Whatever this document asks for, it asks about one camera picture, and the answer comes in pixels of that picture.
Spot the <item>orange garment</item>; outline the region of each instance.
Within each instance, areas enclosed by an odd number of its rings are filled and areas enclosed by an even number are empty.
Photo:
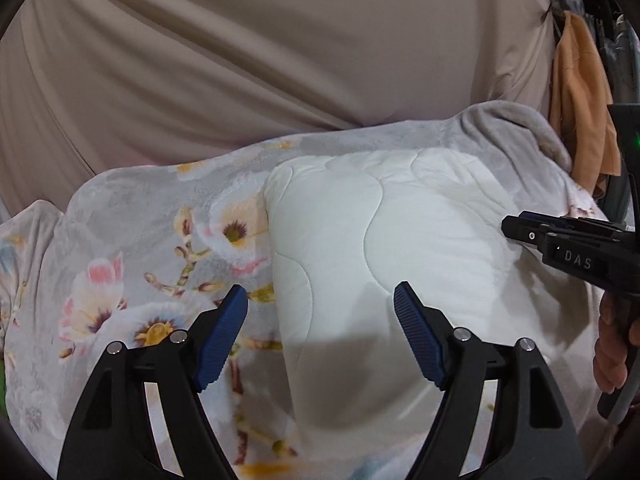
[[[556,48],[549,122],[574,162],[572,179],[593,194],[601,174],[620,175],[620,150],[607,105],[611,90],[591,33],[565,11]]]

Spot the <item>person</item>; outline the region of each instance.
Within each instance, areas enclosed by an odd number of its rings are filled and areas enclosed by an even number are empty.
[[[629,329],[629,342],[640,346],[640,320]],[[593,375],[600,389],[612,394],[626,381],[626,345],[616,323],[616,297],[605,292],[600,301],[598,339],[593,358]]]

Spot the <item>blue gripper pad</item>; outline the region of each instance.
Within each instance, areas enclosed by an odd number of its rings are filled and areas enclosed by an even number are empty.
[[[452,332],[451,325],[439,310],[424,307],[407,282],[396,286],[394,310],[422,374],[444,390],[449,378],[447,335]],[[430,316],[435,313],[442,319]]]
[[[241,286],[234,285],[218,307],[218,320],[200,346],[198,368],[193,377],[198,392],[220,377],[226,358],[244,323],[247,310],[246,291]]]

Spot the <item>folded white quilt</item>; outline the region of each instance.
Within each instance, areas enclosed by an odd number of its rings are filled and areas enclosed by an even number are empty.
[[[587,286],[500,231],[520,211],[482,162],[447,148],[302,156],[264,195],[298,431],[317,459],[428,430],[440,402],[393,311],[407,280],[454,326],[554,361],[589,322]]]

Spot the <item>silver bolt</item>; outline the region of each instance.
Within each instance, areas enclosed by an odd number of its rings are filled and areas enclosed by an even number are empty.
[[[520,348],[522,348],[527,352],[531,352],[535,347],[536,347],[536,344],[528,337],[523,337],[520,340]]]
[[[172,343],[184,343],[187,341],[187,333],[185,330],[176,330],[169,336]]]
[[[466,328],[457,328],[453,331],[453,337],[458,341],[469,341],[471,339],[471,332]]]
[[[107,354],[116,355],[122,350],[122,343],[120,341],[114,341],[107,345]]]

